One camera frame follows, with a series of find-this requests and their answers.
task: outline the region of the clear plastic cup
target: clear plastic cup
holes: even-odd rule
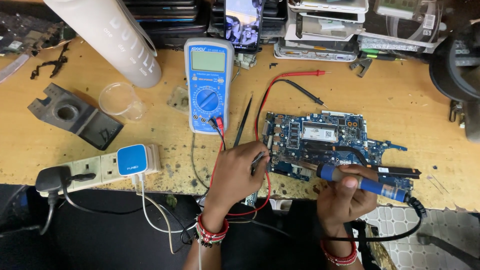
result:
[[[127,83],[113,83],[100,93],[98,104],[102,111],[110,115],[120,115],[126,119],[138,121],[146,113],[145,104]]]

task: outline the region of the wooden desk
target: wooden desk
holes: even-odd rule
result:
[[[188,117],[166,105],[173,87],[185,86],[183,52],[158,52],[162,80],[150,89],[136,88],[138,96],[148,107],[148,113],[138,123],[120,119],[125,127],[108,149],[101,152],[79,137],[38,120],[27,109],[35,98],[45,97],[42,91],[50,82],[96,100],[106,85],[127,81],[86,42],[81,44],[79,38],[69,48],[65,53],[68,63],[55,78],[49,78],[53,69],[50,66],[42,68],[37,79],[29,79],[38,64],[57,59],[60,48],[45,50],[31,58],[0,85],[3,101],[0,107],[0,183],[33,185],[39,170],[44,167],[115,152],[128,145],[154,143],[160,146],[162,172],[147,177],[147,190],[202,194],[205,189],[197,183],[190,163],[192,132]],[[480,208],[480,145],[468,142],[464,130],[458,128],[458,124],[448,122],[449,100],[433,86],[428,65],[416,61],[374,60],[367,75],[358,78],[348,69],[348,63],[279,60],[273,57],[272,51],[272,46],[265,46],[258,54],[257,65],[249,71],[242,69],[231,86],[231,126],[226,132],[227,147],[235,140],[236,129],[251,94],[252,107],[240,143],[255,139],[253,120],[266,87],[276,75],[326,70],[332,73],[291,79],[319,96],[330,110],[363,114],[368,121],[369,138],[390,140],[408,147],[407,152],[386,151],[383,162],[385,165],[418,168],[423,172],[421,179],[415,180],[413,195],[425,207],[469,211]],[[13,59],[0,58],[0,68]],[[277,62],[278,66],[270,70],[271,62]],[[261,117],[265,117],[267,111],[305,115],[322,109],[291,86],[276,84]],[[218,136],[196,136],[195,166],[206,183],[218,146]],[[315,199],[316,192],[322,189],[320,179],[302,182],[273,173],[271,180],[273,198]],[[132,184],[127,180],[102,188],[130,190]],[[266,196],[266,183],[260,196]],[[402,205],[383,197],[379,197],[378,202]]]

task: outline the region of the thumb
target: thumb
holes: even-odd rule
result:
[[[257,168],[253,173],[253,181],[263,183],[265,170],[267,169],[267,164],[270,160],[269,156],[263,157],[257,164]]]
[[[335,185],[335,203],[340,208],[349,208],[353,194],[357,191],[358,181],[354,177],[347,176]]]

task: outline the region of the power strip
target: power strip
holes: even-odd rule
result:
[[[153,174],[160,171],[160,154],[158,153],[158,146],[147,145],[152,150],[153,160],[155,162],[154,169],[147,174]],[[72,175],[95,173],[95,179],[88,181],[72,181],[67,191],[73,192],[86,188],[92,188],[103,184],[109,184],[120,180],[129,179],[130,177],[123,177],[119,174],[117,166],[117,153],[111,153],[84,160],[77,160],[59,164],[57,166],[67,166],[70,168]],[[48,192],[40,192],[43,197],[48,197]]]

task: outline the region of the red beaded bracelet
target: red beaded bracelet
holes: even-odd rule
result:
[[[197,217],[197,226],[196,232],[195,232],[195,238],[200,241],[200,245],[203,245],[205,247],[212,247],[213,244],[219,245],[223,238],[225,238],[225,235],[227,234],[228,231],[228,221],[227,219],[223,219],[223,226],[220,232],[218,233],[211,233],[205,229],[205,227],[202,225],[202,214],[198,215]]]
[[[332,263],[335,263],[337,266],[350,265],[357,260],[357,245],[355,244],[355,242],[351,242],[351,244],[352,244],[352,252],[350,253],[350,255],[348,255],[347,257],[335,257],[325,250],[324,242],[320,241],[320,246],[322,247],[322,250],[324,251],[327,259]]]

